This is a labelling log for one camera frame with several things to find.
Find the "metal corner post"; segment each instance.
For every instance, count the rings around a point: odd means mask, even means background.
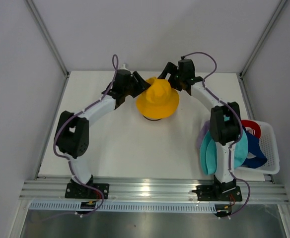
[[[241,75],[241,79],[244,78],[246,72],[248,71],[248,69],[250,68],[250,66],[252,65],[254,59],[256,58],[257,54],[260,52],[262,46],[264,45],[264,43],[266,42],[268,36],[270,35],[271,31],[273,30],[273,28],[275,27],[278,19],[280,18],[283,10],[285,10],[287,3],[290,0],[280,0],[277,8],[275,9],[271,19],[269,20],[268,24],[266,25],[258,43],[256,44],[256,46],[254,47],[250,57],[248,58],[246,64],[244,65],[242,72],[240,73]]]
[[[67,78],[69,73],[67,71],[66,65],[63,62],[63,60],[62,60],[62,58],[57,50],[57,47],[56,47],[54,41],[52,40],[50,33],[49,33],[49,31],[48,31],[40,13],[39,13],[35,3],[33,2],[33,0],[24,0],[24,1],[25,1],[25,4],[27,5],[31,15],[34,18],[34,21],[36,22],[40,33],[44,37],[48,48],[50,49],[51,53],[53,54],[54,58],[56,59],[62,73]]]

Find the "gray floor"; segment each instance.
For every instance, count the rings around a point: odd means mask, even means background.
[[[29,211],[22,238],[284,238],[277,206],[249,205],[231,220],[213,214],[96,212],[79,218]]]

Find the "white basket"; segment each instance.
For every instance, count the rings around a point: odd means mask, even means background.
[[[238,167],[237,170],[254,171],[263,174],[274,175],[280,170],[280,159],[278,146],[275,139],[273,128],[270,124],[262,121],[255,121],[261,127],[260,148],[268,161],[261,167],[256,169]]]

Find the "cable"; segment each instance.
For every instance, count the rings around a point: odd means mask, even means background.
[[[209,73],[207,76],[205,76],[204,78],[203,78],[203,82],[202,82],[202,84],[203,84],[203,87],[204,87],[204,89],[214,98],[214,99],[216,99],[218,102],[220,102],[221,104],[223,104],[223,105],[225,105],[232,113],[233,113],[233,115],[235,116],[235,118],[238,120],[238,122],[239,122],[239,127],[240,127],[240,135],[239,135],[239,137],[238,137],[238,139],[236,140],[236,141],[234,141],[233,143],[231,143],[230,145],[229,145],[229,172],[230,172],[230,174],[231,174],[231,176],[234,178],[234,179],[236,179],[237,181],[241,181],[241,182],[244,182],[246,185],[247,185],[247,187],[248,187],[248,196],[247,196],[247,198],[246,198],[246,200],[245,200],[245,202],[244,202],[244,204],[242,205],[242,207],[240,207],[237,211],[235,211],[234,213],[232,213],[231,214],[231,216],[232,215],[234,215],[234,214],[237,214],[238,212],[240,212],[246,205],[247,205],[247,203],[249,202],[249,199],[250,199],[250,195],[251,195],[251,187],[250,187],[250,185],[249,185],[249,183],[247,182],[247,181],[245,181],[245,180],[243,180],[243,179],[241,179],[241,178],[237,178],[234,174],[233,174],[233,172],[232,172],[232,167],[231,167],[231,148],[233,147],[233,145],[234,144],[236,144],[236,143],[238,143],[241,139],[242,139],[242,136],[243,136],[243,127],[242,127],[242,123],[241,123],[241,120],[240,120],[240,118],[239,118],[239,116],[238,116],[238,114],[232,109],[232,107],[230,107],[226,102],[224,102],[224,101],[222,101],[222,100],[220,100],[220,98],[219,97],[217,97],[209,88],[207,88],[206,87],[206,84],[205,84],[205,81],[206,81],[206,79],[208,78],[208,77],[210,77],[216,70],[217,70],[217,67],[218,67],[218,65],[217,65],[217,62],[216,62],[216,60],[211,56],[211,55],[209,55],[209,54],[207,54],[207,53],[205,53],[205,52],[192,52],[192,53],[190,53],[190,54],[187,54],[187,55],[184,55],[184,56],[182,56],[181,57],[181,59],[184,59],[185,57],[188,57],[188,56],[191,56],[191,55],[205,55],[205,56],[208,56],[213,62],[214,62],[214,64],[215,64],[215,68],[214,68],[214,70],[211,72],[211,73]]]
[[[62,155],[62,154],[59,154],[59,153],[57,152],[57,140],[58,140],[58,138],[59,138],[61,132],[64,130],[64,128],[68,125],[68,123],[69,123],[71,120],[73,120],[75,117],[80,116],[80,115],[83,114],[85,111],[89,110],[90,108],[92,108],[93,106],[95,106],[96,104],[98,104],[99,102],[101,102],[101,101],[104,99],[104,97],[109,93],[109,91],[111,90],[112,85],[113,85],[113,83],[114,83],[114,80],[115,80],[115,77],[116,77],[117,71],[118,71],[118,69],[119,69],[119,58],[118,58],[118,56],[117,56],[116,54],[114,54],[114,55],[112,56],[112,65],[113,65],[114,70],[115,70],[115,71],[114,71],[114,75],[113,75],[113,79],[112,79],[111,83],[109,84],[109,86],[106,88],[106,90],[105,90],[104,94],[102,95],[101,99],[98,99],[98,100],[95,101],[94,103],[91,103],[91,104],[88,105],[86,108],[84,108],[82,111],[80,111],[80,112],[74,114],[72,117],[70,117],[70,118],[69,118],[69,119],[68,119],[68,120],[67,120],[67,121],[66,121],[66,122],[65,122],[65,123],[60,127],[60,129],[58,130],[58,132],[57,132],[57,134],[56,134],[56,137],[55,137],[55,139],[54,139],[53,150],[54,150],[55,155],[58,156],[58,157],[60,157],[60,158],[65,158],[65,159],[68,161],[69,168],[70,168],[71,174],[74,176],[74,179],[75,179],[75,180],[76,180],[80,185],[82,185],[82,186],[84,186],[84,187],[86,187],[86,188],[89,188],[89,189],[91,189],[91,190],[94,190],[94,191],[97,193],[97,195],[98,195],[98,197],[99,197],[99,200],[101,199],[101,203],[100,203],[100,205],[98,205],[98,206],[95,207],[92,211],[90,211],[90,212],[88,212],[88,213],[86,213],[86,214],[80,214],[80,217],[86,217],[86,216],[88,216],[88,215],[91,215],[91,214],[95,213],[95,212],[96,212],[96,211],[97,211],[97,210],[102,206],[102,204],[103,204],[103,202],[104,202],[104,194],[103,194],[99,189],[94,188],[94,187],[91,187],[91,186],[89,186],[89,185],[86,185],[86,184],[82,183],[82,182],[78,179],[78,177],[77,177],[77,176],[75,175],[75,173],[74,173],[74,170],[73,170],[73,167],[72,167],[72,164],[71,164],[70,159],[69,159],[67,156]],[[58,216],[61,216],[61,215],[66,215],[66,214],[73,214],[73,213],[71,213],[71,212],[65,212],[65,213],[57,214],[57,215],[55,215],[55,216],[52,216],[52,217],[49,217],[49,218],[43,219],[43,220],[41,220],[41,221],[46,221],[46,220],[49,220],[49,219],[51,219],[51,218],[55,218],[55,217],[58,217]]]

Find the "white wall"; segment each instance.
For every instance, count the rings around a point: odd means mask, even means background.
[[[35,0],[68,70],[132,70],[205,51],[219,72],[240,72],[279,0]],[[196,68],[213,68],[195,57]]]
[[[246,75],[255,116],[274,127],[281,170],[290,198],[290,2]]]
[[[31,178],[64,78],[22,0],[0,0],[0,238]]]

